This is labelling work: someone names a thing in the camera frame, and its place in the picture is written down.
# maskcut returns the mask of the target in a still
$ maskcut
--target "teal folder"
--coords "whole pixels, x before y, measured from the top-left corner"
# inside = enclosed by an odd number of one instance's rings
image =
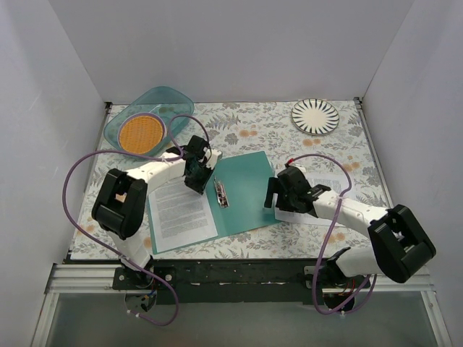
[[[214,177],[224,184],[229,201],[227,208],[221,208],[218,204],[213,184]],[[273,177],[273,170],[265,152],[238,155],[220,160],[205,189],[218,236],[202,242],[279,223],[279,220],[275,219],[273,208],[264,209],[263,207],[269,177]],[[153,229],[156,226],[153,225],[150,213],[148,215],[150,217],[153,253],[157,254]]]

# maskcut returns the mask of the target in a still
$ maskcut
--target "open folder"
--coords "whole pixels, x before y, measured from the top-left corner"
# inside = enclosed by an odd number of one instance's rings
[[[211,241],[278,223],[273,209],[264,209],[273,170],[265,152],[220,160],[203,196],[183,179],[171,181],[148,197],[153,253]],[[214,177],[225,188],[229,207],[221,208]]]

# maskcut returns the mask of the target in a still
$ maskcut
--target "gray wall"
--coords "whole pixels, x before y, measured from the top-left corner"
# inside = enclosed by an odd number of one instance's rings
[[[104,100],[363,96],[413,0],[50,0]]]
[[[463,346],[463,1],[416,0],[365,96],[395,203],[435,243],[429,268],[455,346]]]
[[[29,346],[72,227],[64,175],[90,151],[103,103],[46,0],[0,0],[0,346]],[[69,189],[74,215],[88,167]]]

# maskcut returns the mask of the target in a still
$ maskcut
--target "white plate with black stripes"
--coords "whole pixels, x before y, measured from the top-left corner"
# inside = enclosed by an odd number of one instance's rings
[[[305,99],[294,105],[291,118],[296,127],[311,135],[325,135],[339,124],[339,113],[330,103]]]

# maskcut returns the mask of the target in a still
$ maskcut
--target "leaf pattern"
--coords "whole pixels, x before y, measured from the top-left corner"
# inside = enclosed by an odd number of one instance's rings
[[[314,137],[299,131],[291,121],[290,103],[199,103],[196,116],[205,124],[213,147],[223,151],[224,157],[264,150],[277,171],[289,158],[305,153],[320,153],[341,161],[352,175],[357,199],[361,202],[386,206],[378,169],[362,128],[362,121],[353,101],[330,101],[339,112],[340,124],[324,137]],[[113,106],[108,120],[126,106]],[[187,143],[201,128],[190,122],[177,135],[180,144]],[[111,149],[102,140],[100,149]],[[300,162],[307,171],[341,174],[332,162],[322,158]],[[114,246],[111,237],[91,218],[95,198],[110,168],[127,170],[140,165],[140,161],[123,155],[99,155],[89,188],[85,193],[79,224],[92,235]],[[231,258],[306,258],[317,257],[326,227],[279,223],[245,233],[207,241],[170,252],[156,254],[157,259],[231,259]],[[145,214],[140,233],[150,238],[148,215]],[[368,239],[347,228],[335,228],[326,256],[344,247],[366,247]],[[73,260],[114,260],[107,249],[95,244],[80,233],[75,233],[71,246]]]

